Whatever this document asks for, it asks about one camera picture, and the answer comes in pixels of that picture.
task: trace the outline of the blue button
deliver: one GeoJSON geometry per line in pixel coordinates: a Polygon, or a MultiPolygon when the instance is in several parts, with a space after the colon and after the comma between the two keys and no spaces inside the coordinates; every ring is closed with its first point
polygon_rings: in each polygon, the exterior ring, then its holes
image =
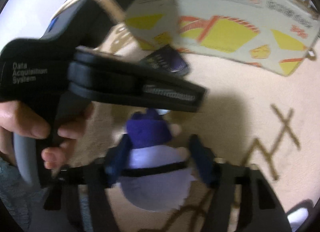
{"type": "Polygon", "coordinates": [[[48,27],[48,32],[50,32],[54,26],[54,24],[57,22],[58,17],[55,17],[53,20],[51,20],[49,27],[48,27]]]}

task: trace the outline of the grey handle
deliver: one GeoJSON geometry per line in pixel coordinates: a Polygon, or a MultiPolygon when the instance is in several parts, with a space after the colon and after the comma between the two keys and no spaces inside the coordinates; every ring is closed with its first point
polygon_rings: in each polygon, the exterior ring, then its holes
{"type": "MultiPolygon", "coordinates": [[[[59,146],[62,138],[58,136],[58,127],[79,114],[88,106],[91,101],[66,92],[60,96],[57,108],[48,108],[48,111],[55,111],[54,124],[52,125],[50,142],[47,146],[59,146]]],[[[23,180],[31,189],[39,190],[48,186],[51,179],[51,171],[46,170],[41,159],[41,151],[47,147],[39,146],[40,140],[22,137],[17,134],[13,136],[13,145],[18,169],[23,180]]]]}

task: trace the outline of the beige carpet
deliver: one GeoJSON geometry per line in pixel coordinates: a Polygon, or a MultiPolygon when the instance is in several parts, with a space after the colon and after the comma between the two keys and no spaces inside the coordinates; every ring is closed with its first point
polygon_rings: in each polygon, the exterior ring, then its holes
{"type": "MultiPolygon", "coordinates": [[[[146,52],[130,37],[127,44],[108,39],[104,51],[126,55],[135,62],[146,52]]],[[[316,45],[320,53],[320,43],[316,45]]],[[[184,55],[191,65],[186,79],[209,90],[198,113],[171,112],[166,117],[182,126],[172,146],[187,146],[198,134],[205,146],[233,164],[256,163],[287,211],[305,199],[320,197],[320,64],[306,59],[290,77],[200,55],[184,55]]],[[[85,137],[72,160],[86,164],[104,155],[124,132],[127,118],[138,108],[96,103],[85,137]]],[[[123,232],[199,231],[211,193],[200,181],[192,182],[189,198],[180,210],[147,212],[134,207],[119,186],[108,190],[116,220],[123,232]]],[[[236,224],[236,210],[230,230],[236,224]]]]}

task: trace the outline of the black handheld device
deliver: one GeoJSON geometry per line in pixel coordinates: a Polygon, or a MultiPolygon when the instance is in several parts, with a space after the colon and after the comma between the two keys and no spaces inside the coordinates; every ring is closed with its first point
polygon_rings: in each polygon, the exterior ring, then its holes
{"type": "MultiPolygon", "coordinates": [[[[111,0],[123,11],[133,1],[111,0]]],[[[15,39],[0,54],[0,101],[20,100],[52,127],[44,140],[14,134],[19,171],[33,188],[52,183],[41,151],[60,144],[59,125],[90,101],[196,111],[203,99],[200,86],[89,49],[116,23],[104,6],[103,0],[77,0],[52,19],[40,39],[15,39]]]]}

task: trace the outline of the cardboard box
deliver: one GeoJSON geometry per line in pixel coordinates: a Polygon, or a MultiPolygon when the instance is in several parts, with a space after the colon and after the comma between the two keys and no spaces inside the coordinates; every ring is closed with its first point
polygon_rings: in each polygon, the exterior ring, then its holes
{"type": "Polygon", "coordinates": [[[127,27],[144,50],[228,58],[291,74],[316,41],[320,21],[300,0],[137,0],[127,27]]]}

